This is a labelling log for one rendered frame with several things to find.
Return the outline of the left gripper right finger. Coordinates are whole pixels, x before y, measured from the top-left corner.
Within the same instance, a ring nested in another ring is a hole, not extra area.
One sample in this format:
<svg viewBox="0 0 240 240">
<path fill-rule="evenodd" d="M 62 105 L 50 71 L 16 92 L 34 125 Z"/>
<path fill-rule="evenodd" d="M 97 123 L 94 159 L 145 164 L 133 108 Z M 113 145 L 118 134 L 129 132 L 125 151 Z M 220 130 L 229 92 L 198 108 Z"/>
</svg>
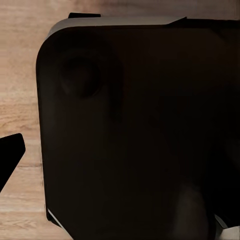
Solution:
<svg viewBox="0 0 240 240">
<path fill-rule="evenodd" d="M 224 150 L 240 172 L 240 135 L 229 133 Z"/>
</svg>

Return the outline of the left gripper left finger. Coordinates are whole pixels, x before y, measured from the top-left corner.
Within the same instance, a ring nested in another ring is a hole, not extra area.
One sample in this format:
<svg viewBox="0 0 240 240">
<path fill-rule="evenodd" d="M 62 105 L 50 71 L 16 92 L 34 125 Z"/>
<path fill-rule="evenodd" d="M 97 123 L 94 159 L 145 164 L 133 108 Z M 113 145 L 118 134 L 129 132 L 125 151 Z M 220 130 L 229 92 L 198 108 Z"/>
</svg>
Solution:
<svg viewBox="0 0 240 240">
<path fill-rule="evenodd" d="M 21 133 L 0 138 L 0 192 L 26 151 Z"/>
</svg>

